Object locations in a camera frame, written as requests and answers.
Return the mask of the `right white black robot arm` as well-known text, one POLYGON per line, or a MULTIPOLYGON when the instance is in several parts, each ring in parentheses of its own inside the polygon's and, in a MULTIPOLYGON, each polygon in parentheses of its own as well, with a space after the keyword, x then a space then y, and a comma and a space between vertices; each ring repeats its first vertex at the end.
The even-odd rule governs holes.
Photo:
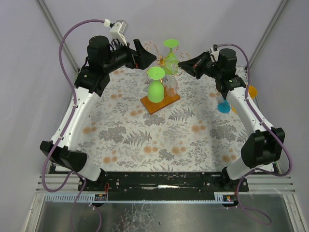
POLYGON ((203 52, 196 58, 182 61, 179 68, 200 79, 203 75, 214 78, 222 97, 236 110, 248 135, 241 149, 241 157, 223 168, 219 184, 234 189, 235 181, 263 165, 278 161, 285 138, 282 128, 275 128, 254 104, 247 85, 236 74, 237 56, 230 48, 203 52))

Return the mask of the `orange wine glass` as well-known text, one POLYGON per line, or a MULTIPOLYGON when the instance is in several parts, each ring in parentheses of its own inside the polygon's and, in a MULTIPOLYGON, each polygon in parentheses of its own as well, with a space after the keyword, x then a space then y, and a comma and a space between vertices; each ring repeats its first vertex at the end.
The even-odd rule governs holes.
MULTIPOLYGON (((254 99, 254 98, 257 96, 257 94, 258 94, 257 89, 256 89, 254 86, 249 86, 249 95, 250 95, 250 97, 251 97, 252 99, 254 99)), ((237 112, 236 112, 236 110, 235 110, 235 108, 234 108, 233 106, 231 106, 231 110, 232 110, 235 114, 237 114, 237 112)))

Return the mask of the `blue wine glass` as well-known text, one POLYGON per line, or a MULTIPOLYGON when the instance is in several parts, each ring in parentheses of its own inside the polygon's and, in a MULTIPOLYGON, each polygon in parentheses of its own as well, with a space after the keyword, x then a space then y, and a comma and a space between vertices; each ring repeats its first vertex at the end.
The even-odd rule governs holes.
POLYGON ((228 114, 230 112, 230 110, 231 110, 231 107, 230 107, 230 105, 229 105, 227 100, 221 99, 221 100, 219 100, 219 103, 217 105, 217 110, 220 113, 228 114))

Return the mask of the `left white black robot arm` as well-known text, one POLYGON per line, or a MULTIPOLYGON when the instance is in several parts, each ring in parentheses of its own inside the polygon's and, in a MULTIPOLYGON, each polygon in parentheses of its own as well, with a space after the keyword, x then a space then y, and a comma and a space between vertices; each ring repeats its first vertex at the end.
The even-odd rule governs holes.
POLYGON ((145 50, 138 39, 133 42, 135 49, 122 45, 118 39, 110 42, 105 36, 89 40, 86 62, 74 83, 75 94, 70 106, 51 140, 42 141, 40 145, 51 162, 93 182, 98 180, 102 169, 77 149, 83 121, 109 83, 110 73, 123 66, 145 70, 156 60, 156 55, 145 50))

